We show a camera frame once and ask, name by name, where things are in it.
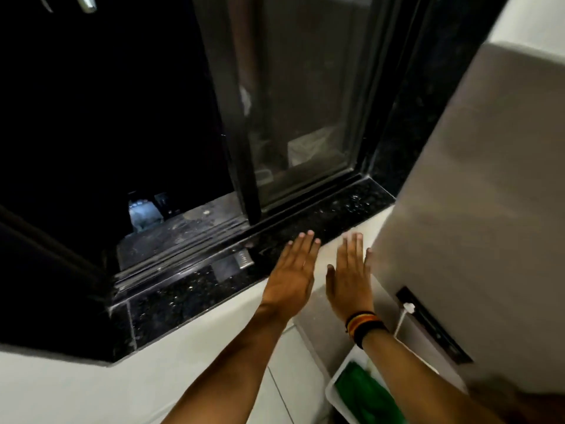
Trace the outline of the person's right forearm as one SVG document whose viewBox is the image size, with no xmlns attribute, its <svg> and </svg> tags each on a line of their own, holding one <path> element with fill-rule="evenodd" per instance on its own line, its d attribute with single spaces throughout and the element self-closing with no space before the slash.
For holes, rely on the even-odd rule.
<svg viewBox="0 0 565 424">
<path fill-rule="evenodd" d="M 410 424 L 504 424 L 436 374 L 393 335 L 371 331 L 363 340 L 363 349 Z"/>
</svg>

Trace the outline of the grey appliance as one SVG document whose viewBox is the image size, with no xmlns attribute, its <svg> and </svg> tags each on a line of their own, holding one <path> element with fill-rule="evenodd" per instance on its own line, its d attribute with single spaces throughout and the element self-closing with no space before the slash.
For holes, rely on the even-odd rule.
<svg viewBox="0 0 565 424">
<path fill-rule="evenodd" d="M 322 299 L 344 232 L 372 246 L 373 300 L 389 329 L 407 287 L 470 356 L 408 316 L 399 339 L 457 387 L 498 377 L 565 395 L 565 55 L 486 43 L 395 204 L 339 228 L 300 314 L 332 375 L 351 347 Z"/>
</svg>

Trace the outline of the black sliding window frame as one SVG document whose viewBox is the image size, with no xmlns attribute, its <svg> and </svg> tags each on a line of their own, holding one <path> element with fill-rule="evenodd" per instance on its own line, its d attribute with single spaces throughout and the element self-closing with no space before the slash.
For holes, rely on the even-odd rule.
<svg viewBox="0 0 565 424">
<path fill-rule="evenodd" d="M 263 208 L 227 0 L 0 0 L 0 262 L 115 297 L 360 174 L 432 0 L 376 0 L 348 170 Z"/>
</svg>

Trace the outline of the glass window pane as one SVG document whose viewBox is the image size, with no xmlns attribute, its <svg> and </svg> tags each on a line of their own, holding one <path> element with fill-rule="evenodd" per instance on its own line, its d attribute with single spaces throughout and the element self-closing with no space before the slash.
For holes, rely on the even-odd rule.
<svg viewBox="0 0 565 424">
<path fill-rule="evenodd" d="M 263 208 L 348 170 L 376 0 L 227 0 Z"/>
</svg>

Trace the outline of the person's left forearm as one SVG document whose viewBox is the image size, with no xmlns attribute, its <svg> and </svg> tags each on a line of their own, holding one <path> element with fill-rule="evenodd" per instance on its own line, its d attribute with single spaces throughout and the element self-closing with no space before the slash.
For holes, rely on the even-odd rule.
<svg viewBox="0 0 565 424">
<path fill-rule="evenodd" d="M 293 311 L 262 302 L 244 329 L 197 377 L 162 424 L 246 424 Z"/>
</svg>

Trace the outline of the green cloth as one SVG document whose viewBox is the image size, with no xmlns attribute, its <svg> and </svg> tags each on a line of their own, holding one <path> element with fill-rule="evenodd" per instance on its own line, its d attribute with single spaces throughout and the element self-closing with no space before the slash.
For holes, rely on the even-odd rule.
<svg viewBox="0 0 565 424">
<path fill-rule="evenodd" d="M 359 424 L 406 423 L 389 391 L 357 362 L 346 365 L 335 388 Z"/>
</svg>

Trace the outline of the striped coloured wristband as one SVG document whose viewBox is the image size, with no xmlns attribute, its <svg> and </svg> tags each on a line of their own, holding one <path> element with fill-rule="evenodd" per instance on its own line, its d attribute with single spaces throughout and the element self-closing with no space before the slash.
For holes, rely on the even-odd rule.
<svg viewBox="0 0 565 424">
<path fill-rule="evenodd" d="M 372 329 L 387 331 L 383 321 L 373 312 L 356 312 L 345 322 L 346 332 L 355 343 L 362 342 L 364 336 Z"/>
</svg>

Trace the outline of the black granite window sill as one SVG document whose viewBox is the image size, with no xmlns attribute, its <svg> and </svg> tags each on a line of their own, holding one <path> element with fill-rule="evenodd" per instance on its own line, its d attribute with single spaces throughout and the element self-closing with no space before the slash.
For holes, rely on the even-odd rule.
<svg viewBox="0 0 565 424">
<path fill-rule="evenodd" d="M 289 240 L 313 230 L 322 244 L 392 206 L 395 198 L 371 178 L 361 179 L 304 209 L 244 236 L 186 271 L 119 302 L 111 310 L 117 363 L 186 325 L 269 276 Z M 234 254 L 247 248 L 254 264 L 240 270 Z"/>
</svg>

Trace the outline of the person's left hand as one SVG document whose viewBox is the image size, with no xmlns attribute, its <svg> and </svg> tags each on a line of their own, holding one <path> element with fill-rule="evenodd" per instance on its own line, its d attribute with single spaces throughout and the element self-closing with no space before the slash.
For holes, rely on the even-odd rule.
<svg viewBox="0 0 565 424">
<path fill-rule="evenodd" d="M 310 298 L 314 285 L 314 270 L 298 269 L 298 248 L 300 246 L 298 236 L 292 240 L 295 250 L 295 259 L 292 266 L 279 269 L 279 259 L 277 260 L 268 277 L 258 308 L 259 312 L 266 313 L 283 323 L 287 323 L 303 309 Z M 320 247 L 321 240 L 315 236 L 315 264 Z"/>
</svg>

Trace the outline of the white plastic basket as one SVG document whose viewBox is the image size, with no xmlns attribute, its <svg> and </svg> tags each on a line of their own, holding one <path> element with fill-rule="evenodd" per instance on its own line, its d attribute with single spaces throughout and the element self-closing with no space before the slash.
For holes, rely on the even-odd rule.
<svg viewBox="0 0 565 424">
<path fill-rule="evenodd" d="M 410 424 L 363 349 L 353 347 L 325 395 L 348 424 Z"/>
</svg>

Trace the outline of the person's right hand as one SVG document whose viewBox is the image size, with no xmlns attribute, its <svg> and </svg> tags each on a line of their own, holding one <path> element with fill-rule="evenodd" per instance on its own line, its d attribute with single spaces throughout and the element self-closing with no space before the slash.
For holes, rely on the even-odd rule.
<svg viewBox="0 0 565 424">
<path fill-rule="evenodd" d="M 364 248 L 363 235 L 356 233 L 356 274 L 348 277 L 346 260 L 346 239 L 337 249 L 335 270 L 337 285 L 335 296 L 327 296 L 332 310 L 344 324 L 350 315 L 356 312 L 374 312 L 372 299 L 371 280 L 366 280 L 363 273 L 363 263 L 366 249 Z"/>
</svg>

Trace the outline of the black wristband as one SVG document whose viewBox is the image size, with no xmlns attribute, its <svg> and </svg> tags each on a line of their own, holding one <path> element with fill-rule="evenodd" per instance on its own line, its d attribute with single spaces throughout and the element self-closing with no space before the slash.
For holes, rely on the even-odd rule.
<svg viewBox="0 0 565 424">
<path fill-rule="evenodd" d="M 371 331 L 384 331 L 390 333 L 381 320 L 366 320 L 360 323 L 350 334 L 352 339 L 360 349 L 363 349 L 363 340 Z"/>
</svg>

